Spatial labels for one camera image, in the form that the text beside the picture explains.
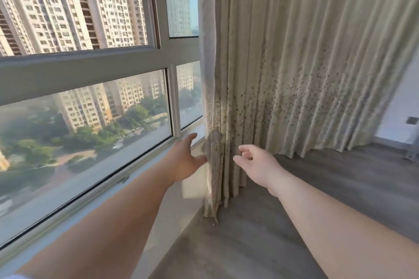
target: wooden floor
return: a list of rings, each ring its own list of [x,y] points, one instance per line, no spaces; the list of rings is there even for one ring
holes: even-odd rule
[[[419,163],[381,145],[278,156],[296,176],[419,243]],[[326,278],[280,202],[252,181],[213,219],[196,218],[150,278]]]

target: curtain fold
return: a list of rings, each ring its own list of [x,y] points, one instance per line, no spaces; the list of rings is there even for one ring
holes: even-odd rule
[[[304,156],[366,144],[419,43],[419,0],[199,0],[205,215],[246,185],[243,143]]]

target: gray floor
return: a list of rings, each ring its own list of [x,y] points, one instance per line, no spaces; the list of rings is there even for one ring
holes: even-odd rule
[[[419,163],[372,144],[277,159],[336,199],[419,243]],[[196,218],[150,278],[326,278],[284,209],[252,181],[213,219]]]

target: window sill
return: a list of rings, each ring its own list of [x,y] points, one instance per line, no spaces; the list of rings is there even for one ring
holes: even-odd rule
[[[190,126],[185,128],[182,131],[182,136],[192,132],[198,133],[198,136],[192,142],[192,154],[198,155],[199,153],[202,153],[200,147],[203,145],[205,137],[205,125],[202,118],[196,120]],[[31,230],[29,233],[25,234],[23,237],[0,251],[0,277],[11,275],[20,266],[32,258],[32,256],[52,243],[58,236],[60,236],[60,234],[65,232],[71,226],[77,224],[84,216],[101,205],[102,202],[111,197],[114,193],[118,192],[122,187],[132,181],[133,178],[140,175],[143,171],[147,170],[149,167],[161,160],[174,144],[175,140],[175,138],[170,138],[155,150],[144,155],[142,158],[111,177],[108,181],[102,183],[94,190],[79,198],[77,201],[71,203],[61,212],[55,214]],[[174,186],[172,188],[180,187],[182,193],[181,198],[183,199],[199,199],[199,207],[201,207],[203,198],[202,184],[205,182],[205,178],[203,179],[203,177],[204,173],[202,172],[200,177],[198,177],[198,180],[185,180],[182,182],[181,186]],[[154,246],[156,246],[156,244],[153,243],[153,236],[150,235],[150,239],[145,250]]]

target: window frame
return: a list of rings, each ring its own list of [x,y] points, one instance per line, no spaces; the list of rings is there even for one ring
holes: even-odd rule
[[[200,60],[199,37],[170,38],[166,0],[143,0],[147,46],[40,53],[0,58],[0,106],[51,95],[66,90],[117,80],[155,70],[165,71],[172,136],[151,146],[81,194],[57,208],[5,243],[0,243],[0,265],[23,250],[40,235],[68,218],[92,199],[181,138],[203,117],[185,128],[180,125],[176,66]]]

